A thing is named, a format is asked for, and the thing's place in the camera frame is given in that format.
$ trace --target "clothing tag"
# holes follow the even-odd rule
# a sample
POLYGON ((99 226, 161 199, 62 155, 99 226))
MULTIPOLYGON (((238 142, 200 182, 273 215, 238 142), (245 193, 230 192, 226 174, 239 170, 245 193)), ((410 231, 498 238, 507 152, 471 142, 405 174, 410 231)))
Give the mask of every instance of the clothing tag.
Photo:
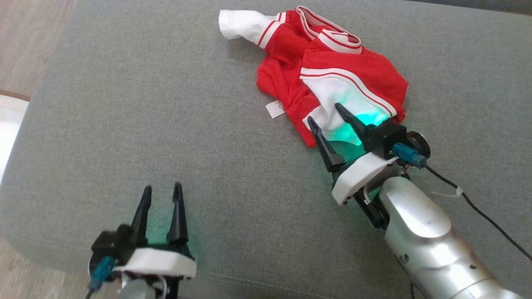
POLYGON ((266 105, 266 109, 268 109, 268 112, 270 112, 271 118, 276 118, 285 113, 285 109, 282 107, 280 101, 271 102, 270 104, 266 105))

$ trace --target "white sleeve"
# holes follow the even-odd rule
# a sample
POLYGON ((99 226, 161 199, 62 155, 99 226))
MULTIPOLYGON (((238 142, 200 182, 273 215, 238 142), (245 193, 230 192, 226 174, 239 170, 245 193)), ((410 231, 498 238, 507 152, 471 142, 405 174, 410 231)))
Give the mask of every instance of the white sleeve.
POLYGON ((258 45, 275 16, 263 15, 258 11, 221 10, 218 17, 220 32, 226 39, 244 37, 258 45))

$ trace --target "gray cushion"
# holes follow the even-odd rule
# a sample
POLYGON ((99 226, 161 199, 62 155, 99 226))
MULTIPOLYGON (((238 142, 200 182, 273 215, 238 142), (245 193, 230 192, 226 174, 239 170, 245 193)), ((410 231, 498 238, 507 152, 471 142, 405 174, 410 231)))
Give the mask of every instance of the gray cushion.
MULTIPOLYGON (((316 149, 255 86, 264 53, 225 40, 220 9, 296 1, 79 1, 32 99, 1 189, 6 238, 48 267, 85 272, 101 230, 154 188, 148 237, 183 183, 197 298, 407 298, 408 280, 354 203, 338 206, 316 149)), ((410 82, 406 125, 430 163, 532 252, 532 19, 426 3, 306 6, 386 55, 410 82)), ((412 170, 425 192, 449 192, 412 170)), ((532 296, 532 266, 462 199, 433 196, 486 265, 532 296)))

